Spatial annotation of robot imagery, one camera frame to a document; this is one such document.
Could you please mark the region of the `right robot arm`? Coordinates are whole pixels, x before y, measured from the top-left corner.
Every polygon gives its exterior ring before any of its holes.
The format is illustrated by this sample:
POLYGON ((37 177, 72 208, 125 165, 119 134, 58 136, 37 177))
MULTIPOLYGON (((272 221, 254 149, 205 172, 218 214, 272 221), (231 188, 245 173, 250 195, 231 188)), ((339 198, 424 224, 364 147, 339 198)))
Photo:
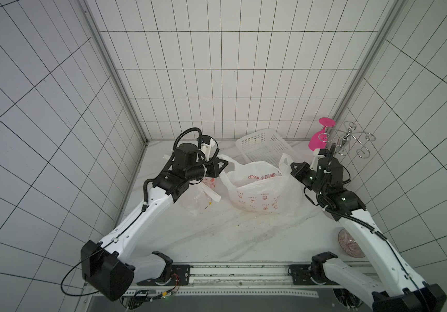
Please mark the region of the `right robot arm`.
POLYGON ((336 145, 317 149, 315 162, 294 162, 291 175, 313 201, 355 239, 376 271, 372 279, 345 264, 332 252, 312 257, 308 277, 317 285, 336 283, 355 295, 373 311, 441 311, 447 295, 437 284, 429 284, 396 251, 382 234, 365 204, 344 185, 344 166, 335 158, 336 145))

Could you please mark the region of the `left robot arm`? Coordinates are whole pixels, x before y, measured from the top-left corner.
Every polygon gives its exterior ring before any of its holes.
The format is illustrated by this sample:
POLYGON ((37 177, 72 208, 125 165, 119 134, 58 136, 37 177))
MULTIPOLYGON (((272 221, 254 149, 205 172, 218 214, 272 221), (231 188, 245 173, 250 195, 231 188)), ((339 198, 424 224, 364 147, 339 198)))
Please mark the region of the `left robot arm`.
POLYGON ((157 251, 137 261, 132 261, 131 255, 149 226, 191 185, 205 178, 217 178, 223 172, 229 163, 218 157, 219 151, 217 141, 198 127, 184 130, 175 139, 161 172, 145 180, 143 202, 99 242, 90 240, 81 248, 81 260, 75 267, 81 269, 84 281, 96 293, 114 302, 122 298, 133 282, 168 283, 171 278, 175 278, 171 289, 146 296, 144 300, 160 300, 178 290, 181 280, 172 271, 171 258, 157 251))

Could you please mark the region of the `white bag with red print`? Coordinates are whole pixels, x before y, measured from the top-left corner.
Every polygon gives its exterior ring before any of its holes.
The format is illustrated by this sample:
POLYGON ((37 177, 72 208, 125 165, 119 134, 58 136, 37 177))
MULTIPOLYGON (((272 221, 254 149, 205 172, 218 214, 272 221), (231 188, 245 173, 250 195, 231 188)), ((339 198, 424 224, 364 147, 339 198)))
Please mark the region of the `white bag with red print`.
POLYGON ((233 165, 232 171, 221 172, 219 178, 236 208, 291 216, 302 204, 304 193, 300 182, 291 175, 290 155, 284 153, 278 167, 265 161, 242 165, 226 155, 220 159, 233 165))

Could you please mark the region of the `translucent white plastic bag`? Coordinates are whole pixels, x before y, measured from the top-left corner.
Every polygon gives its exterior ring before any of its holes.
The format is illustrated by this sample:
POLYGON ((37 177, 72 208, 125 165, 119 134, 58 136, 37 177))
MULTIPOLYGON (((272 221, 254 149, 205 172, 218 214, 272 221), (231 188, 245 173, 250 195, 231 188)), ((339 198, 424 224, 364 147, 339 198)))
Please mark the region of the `translucent white plastic bag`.
POLYGON ((168 158, 156 182, 173 202, 178 202, 194 216, 221 199, 204 183, 206 179, 215 179, 204 177, 203 164, 206 162, 203 152, 198 149, 192 152, 177 149, 168 158))

